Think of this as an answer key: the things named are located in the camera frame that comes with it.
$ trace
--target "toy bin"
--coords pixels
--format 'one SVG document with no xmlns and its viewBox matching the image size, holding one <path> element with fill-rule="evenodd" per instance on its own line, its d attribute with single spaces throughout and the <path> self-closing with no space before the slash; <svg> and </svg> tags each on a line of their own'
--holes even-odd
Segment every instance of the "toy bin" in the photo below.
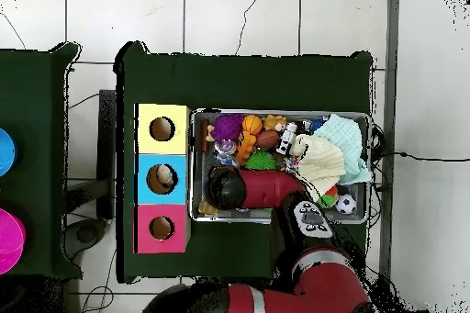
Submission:
<svg viewBox="0 0 470 313">
<path fill-rule="evenodd" d="M 330 114 L 346 117 L 358 123 L 363 139 L 363 152 L 361 157 L 365 160 L 367 168 L 371 168 L 371 144 L 372 144 L 372 121 L 368 115 L 355 112 L 321 112 L 321 111 L 281 111 L 281 110 L 249 110 L 249 109 L 196 109 L 190 118 L 190 132 L 193 134 L 193 142 L 190 147 L 189 167 L 189 214 L 195 221 L 223 221 L 223 222 L 254 222 L 269 224 L 271 222 L 271 211 L 266 209 L 251 209 L 247 211 L 219 210 L 217 215 L 201 215 L 198 206 L 205 200 L 204 186 L 207 183 L 208 171 L 213 166 L 220 166 L 216 160 L 213 149 L 214 143 L 209 143 L 208 151 L 203 152 L 202 146 L 206 138 L 201 129 L 205 120 L 213 123 L 219 114 L 243 114 L 266 115 L 287 117 L 287 121 L 314 120 L 323 118 Z M 341 195 L 350 194 L 357 204 L 357 208 L 350 215 L 338 212 L 334 207 L 324 209 L 325 215 L 330 221 L 344 224 L 361 224 L 369 217 L 370 210 L 370 183 L 358 183 L 340 186 L 338 190 Z"/>
</svg>

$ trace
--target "green spiky ball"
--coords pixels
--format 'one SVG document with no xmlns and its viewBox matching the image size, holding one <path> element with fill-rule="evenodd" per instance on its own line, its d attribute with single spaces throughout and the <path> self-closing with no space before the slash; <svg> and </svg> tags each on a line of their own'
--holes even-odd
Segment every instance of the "green spiky ball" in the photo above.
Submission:
<svg viewBox="0 0 470 313">
<path fill-rule="evenodd" d="M 249 170 L 275 170 L 275 159 L 269 152 L 259 150 L 252 154 L 245 167 Z"/>
</svg>

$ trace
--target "dark green table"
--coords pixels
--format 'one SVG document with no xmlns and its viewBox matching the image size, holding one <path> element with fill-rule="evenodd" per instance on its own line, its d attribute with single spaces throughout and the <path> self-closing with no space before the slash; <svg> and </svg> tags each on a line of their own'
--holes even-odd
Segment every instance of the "dark green table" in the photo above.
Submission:
<svg viewBox="0 0 470 313">
<path fill-rule="evenodd" d="M 0 127 L 17 143 L 17 164 L 0 178 L 0 207 L 25 224 L 27 240 L 9 274 L 78 278 L 62 253 L 65 220 L 65 81 L 79 46 L 0 50 Z"/>
<path fill-rule="evenodd" d="M 304 55 L 263 58 L 149 54 L 127 43 L 117 73 L 117 277 L 177 275 L 270 277 L 270 227 L 193 222 L 182 254 L 132 252 L 133 107 L 135 103 L 369 113 L 372 57 Z M 365 246 L 365 225 L 344 226 Z"/>
</svg>

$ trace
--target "yellow plush toy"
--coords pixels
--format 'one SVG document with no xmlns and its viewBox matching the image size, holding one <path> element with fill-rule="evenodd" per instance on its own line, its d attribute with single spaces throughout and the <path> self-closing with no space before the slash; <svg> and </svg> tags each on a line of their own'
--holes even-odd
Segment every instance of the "yellow plush toy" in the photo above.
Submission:
<svg viewBox="0 0 470 313">
<path fill-rule="evenodd" d="M 212 132 L 213 130 L 214 130 L 214 127 L 207 126 L 207 136 L 206 136 L 207 141 L 215 141 L 214 138 L 212 138 L 212 135 L 210 134 L 210 132 Z"/>
<path fill-rule="evenodd" d="M 276 130 L 277 132 L 280 132 L 285 129 L 285 126 L 287 125 L 287 118 L 283 116 L 273 116 L 273 115 L 268 115 L 264 119 L 264 129 L 266 130 Z"/>
</svg>

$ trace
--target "pink bowl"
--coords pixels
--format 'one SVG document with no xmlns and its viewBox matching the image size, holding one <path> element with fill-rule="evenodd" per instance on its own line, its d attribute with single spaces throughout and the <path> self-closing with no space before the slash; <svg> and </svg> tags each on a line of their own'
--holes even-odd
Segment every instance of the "pink bowl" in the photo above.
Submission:
<svg viewBox="0 0 470 313">
<path fill-rule="evenodd" d="M 8 254 L 0 253 L 0 275 L 9 272 L 18 263 L 21 254 L 23 253 L 23 246 L 15 252 Z"/>
<path fill-rule="evenodd" d="M 23 223 L 0 209 L 0 274 L 6 273 L 17 264 L 25 239 L 26 230 Z"/>
</svg>

